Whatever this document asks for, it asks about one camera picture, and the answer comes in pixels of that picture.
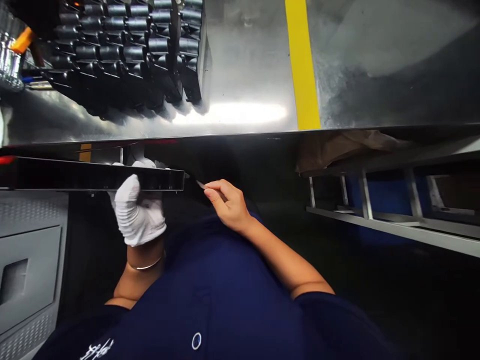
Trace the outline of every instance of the navy shirt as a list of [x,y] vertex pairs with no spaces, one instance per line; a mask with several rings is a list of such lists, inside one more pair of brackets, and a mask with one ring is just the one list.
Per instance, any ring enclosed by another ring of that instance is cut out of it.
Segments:
[[338,296],[295,300],[259,252],[213,216],[166,245],[163,275],[132,310],[106,305],[59,327],[35,359],[392,359]]

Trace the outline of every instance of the gray cabinet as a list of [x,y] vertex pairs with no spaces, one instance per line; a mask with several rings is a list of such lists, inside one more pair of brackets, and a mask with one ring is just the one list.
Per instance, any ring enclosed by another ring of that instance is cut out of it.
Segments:
[[67,214],[66,193],[0,192],[0,360],[31,356],[55,329]]

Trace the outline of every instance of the yellow stripe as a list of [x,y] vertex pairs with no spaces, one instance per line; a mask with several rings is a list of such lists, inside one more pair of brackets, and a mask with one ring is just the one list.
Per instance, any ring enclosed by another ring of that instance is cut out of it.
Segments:
[[306,0],[285,0],[298,130],[320,129]]
[[[80,145],[80,150],[88,150],[92,148],[92,144],[82,144]],[[84,151],[80,153],[80,156],[78,157],[80,161],[83,161],[84,163],[89,163],[90,160],[92,159],[92,152],[91,151]]]

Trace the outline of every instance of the white glove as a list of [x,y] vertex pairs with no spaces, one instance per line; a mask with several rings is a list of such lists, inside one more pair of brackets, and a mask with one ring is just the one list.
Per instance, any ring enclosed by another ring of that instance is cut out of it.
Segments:
[[[135,161],[133,167],[155,168],[155,164],[145,158]],[[133,174],[118,188],[116,194],[110,193],[112,206],[115,210],[118,229],[125,238],[125,244],[136,247],[145,244],[164,233],[165,224],[162,200],[139,200],[140,183],[137,175]]]

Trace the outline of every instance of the hand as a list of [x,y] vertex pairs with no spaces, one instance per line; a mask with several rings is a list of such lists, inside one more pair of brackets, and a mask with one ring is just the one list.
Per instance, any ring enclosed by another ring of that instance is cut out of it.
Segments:
[[[133,167],[155,168],[155,164],[144,159],[135,161]],[[161,199],[143,198],[139,201],[140,183],[137,175],[127,178],[116,194],[110,193],[115,210],[118,229],[125,244],[136,247],[156,239],[167,229]]]
[[254,219],[247,210],[243,192],[223,179],[209,182],[205,187],[204,194],[211,201],[221,222],[243,234]]

